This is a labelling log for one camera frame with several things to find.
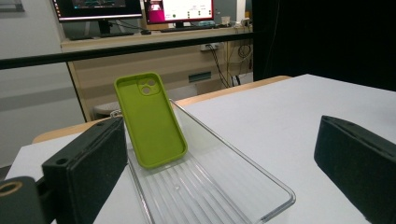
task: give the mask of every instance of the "green phone case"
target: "green phone case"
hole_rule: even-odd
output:
[[[160,76],[145,73],[120,77],[114,87],[141,166],[154,168],[186,154],[187,143]]]

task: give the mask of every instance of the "computer monitor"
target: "computer monitor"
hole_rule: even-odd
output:
[[[144,0],[147,24],[213,21],[213,0]]]
[[[143,18],[140,0],[52,0],[59,22],[98,21],[101,34],[108,21]]]

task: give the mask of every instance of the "clear plastic tray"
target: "clear plastic tray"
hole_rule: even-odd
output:
[[[148,170],[128,150],[148,223],[264,223],[294,204],[290,188],[171,103],[187,154]]]

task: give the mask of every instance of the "white wall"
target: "white wall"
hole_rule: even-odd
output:
[[[22,0],[0,13],[0,59],[60,53],[50,0]],[[39,134],[84,122],[64,63],[0,70],[0,167]]]
[[[245,18],[245,10],[246,10],[246,0],[237,0],[236,1],[236,21],[241,21]]]

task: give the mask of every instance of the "white table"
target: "white table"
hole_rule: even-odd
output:
[[[304,75],[186,105],[187,111],[292,188],[295,205],[270,223],[366,223],[318,168],[320,117],[359,124],[396,143],[396,92]],[[23,147],[7,178],[42,176],[41,163],[77,134]],[[129,171],[95,223],[143,223]]]

